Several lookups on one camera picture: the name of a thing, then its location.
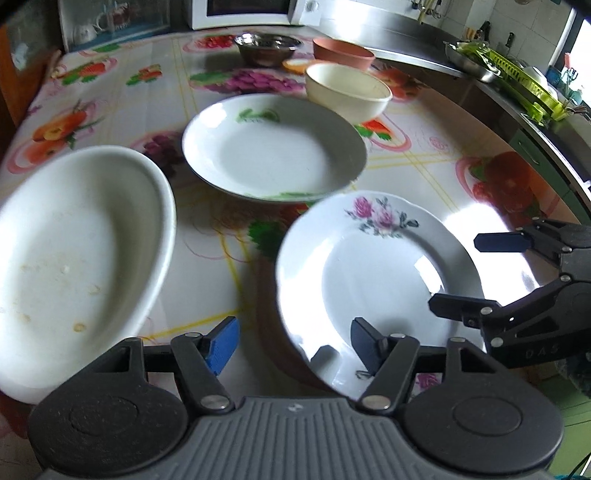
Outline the green dish rack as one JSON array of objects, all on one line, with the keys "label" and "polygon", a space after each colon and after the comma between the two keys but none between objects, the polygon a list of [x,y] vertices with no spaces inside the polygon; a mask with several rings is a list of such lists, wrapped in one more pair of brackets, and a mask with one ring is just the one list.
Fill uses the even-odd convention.
[{"label": "green dish rack", "polygon": [[490,48],[485,48],[479,55],[500,71],[501,88],[524,108],[534,123],[544,126],[567,117],[563,104],[522,68]]}]

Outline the white oval deep dish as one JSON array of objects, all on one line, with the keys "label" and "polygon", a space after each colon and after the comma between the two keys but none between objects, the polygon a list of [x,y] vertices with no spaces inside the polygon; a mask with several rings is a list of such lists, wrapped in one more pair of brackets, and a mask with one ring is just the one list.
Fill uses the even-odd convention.
[{"label": "white oval deep dish", "polygon": [[36,404],[151,311],[172,257],[170,184],[141,153],[49,161],[1,207],[1,390]]}]

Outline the clear cup storage cabinet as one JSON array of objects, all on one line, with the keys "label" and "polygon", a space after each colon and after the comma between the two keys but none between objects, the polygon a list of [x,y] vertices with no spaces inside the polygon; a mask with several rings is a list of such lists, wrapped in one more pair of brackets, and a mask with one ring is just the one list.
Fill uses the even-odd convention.
[{"label": "clear cup storage cabinet", "polygon": [[59,0],[67,52],[91,49],[166,32],[170,2],[165,0]]}]

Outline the white plate green leaf print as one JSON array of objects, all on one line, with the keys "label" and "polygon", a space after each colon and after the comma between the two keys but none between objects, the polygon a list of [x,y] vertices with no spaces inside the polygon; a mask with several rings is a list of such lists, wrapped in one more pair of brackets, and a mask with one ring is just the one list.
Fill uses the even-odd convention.
[{"label": "white plate green leaf print", "polygon": [[187,124],[181,149],[207,184],[271,203],[312,202],[342,191],[368,162],[362,137],[337,113],[273,94],[208,106]]}]

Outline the pink plastic bowl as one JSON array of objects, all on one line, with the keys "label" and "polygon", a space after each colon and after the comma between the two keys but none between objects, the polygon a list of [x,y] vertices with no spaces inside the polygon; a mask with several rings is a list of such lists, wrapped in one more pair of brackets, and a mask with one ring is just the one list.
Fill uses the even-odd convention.
[{"label": "pink plastic bowl", "polygon": [[362,46],[332,38],[312,40],[315,59],[367,71],[376,59],[375,54]]}]

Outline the brown wooden cabinet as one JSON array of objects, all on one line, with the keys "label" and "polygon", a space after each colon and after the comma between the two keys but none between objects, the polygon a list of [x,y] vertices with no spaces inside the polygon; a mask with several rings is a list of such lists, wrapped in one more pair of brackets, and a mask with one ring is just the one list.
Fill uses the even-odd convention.
[{"label": "brown wooden cabinet", "polygon": [[1,3],[1,141],[14,136],[62,50],[56,1]]}]

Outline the white plate pink flowers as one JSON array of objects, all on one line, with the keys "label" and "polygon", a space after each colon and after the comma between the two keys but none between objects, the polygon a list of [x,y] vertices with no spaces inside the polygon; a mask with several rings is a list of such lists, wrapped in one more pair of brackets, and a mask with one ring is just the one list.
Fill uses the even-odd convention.
[{"label": "white plate pink flowers", "polygon": [[353,350],[351,325],[362,317],[384,335],[424,346],[479,331],[439,318],[437,293],[480,297],[469,253],[427,210],[383,192],[334,195],[287,230],[276,259],[276,302],[287,336],[325,383],[356,400],[373,377]]}]

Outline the stainless steel bowl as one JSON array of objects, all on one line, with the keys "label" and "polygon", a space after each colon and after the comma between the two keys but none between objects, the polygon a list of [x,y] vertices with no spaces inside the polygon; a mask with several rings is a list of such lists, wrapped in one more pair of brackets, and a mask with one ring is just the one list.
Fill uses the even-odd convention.
[{"label": "stainless steel bowl", "polygon": [[236,35],[233,42],[247,65],[262,68],[280,66],[303,46],[301,40],[294,37],[256,32]]}]

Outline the steel tray with greens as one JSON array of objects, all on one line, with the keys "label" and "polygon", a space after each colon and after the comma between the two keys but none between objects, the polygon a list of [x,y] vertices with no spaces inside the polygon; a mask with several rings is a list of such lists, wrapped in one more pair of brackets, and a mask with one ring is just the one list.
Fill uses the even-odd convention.
[{"label": "steel tray with greens", "polygon": [[467,54],[462,47],[466,42],[444,41],[447,59],[462,72],[472,76],[482,83],[490,84],[501,78],[501,71],[488,60],[476,53]]}]

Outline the orange round lid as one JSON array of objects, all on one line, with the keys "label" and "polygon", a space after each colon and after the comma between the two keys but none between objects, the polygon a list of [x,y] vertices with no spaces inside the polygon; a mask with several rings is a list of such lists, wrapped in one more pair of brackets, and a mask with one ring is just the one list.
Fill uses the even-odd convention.
[{"label": "orange round lid", "polygon": [[284,60],[281,66],[283,66],[285,71],[290,72],[291,74],[303,76],[309,66],[317,63],[318,61],[316,59],[295,58]]}]

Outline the cream plastic bowl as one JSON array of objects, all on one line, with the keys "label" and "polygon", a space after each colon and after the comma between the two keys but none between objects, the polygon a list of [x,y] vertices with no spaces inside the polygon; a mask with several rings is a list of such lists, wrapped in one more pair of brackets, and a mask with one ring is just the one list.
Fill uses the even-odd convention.
[{"label": "cream plastic bowl", "polygon": [[304,71],[308,100],[352,124],[379,117],[393,99],[390,87],[367,71],[335,63],[317,63]]}]

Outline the white microwave oven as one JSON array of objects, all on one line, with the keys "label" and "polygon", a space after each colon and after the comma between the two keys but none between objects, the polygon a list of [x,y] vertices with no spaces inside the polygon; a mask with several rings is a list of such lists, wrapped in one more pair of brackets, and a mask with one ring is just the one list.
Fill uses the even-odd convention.
[{"label": "white microwave oven", "polygon": [[182,12],[192,30],[242,25],[317,26],[324,1],[190,0]]}]

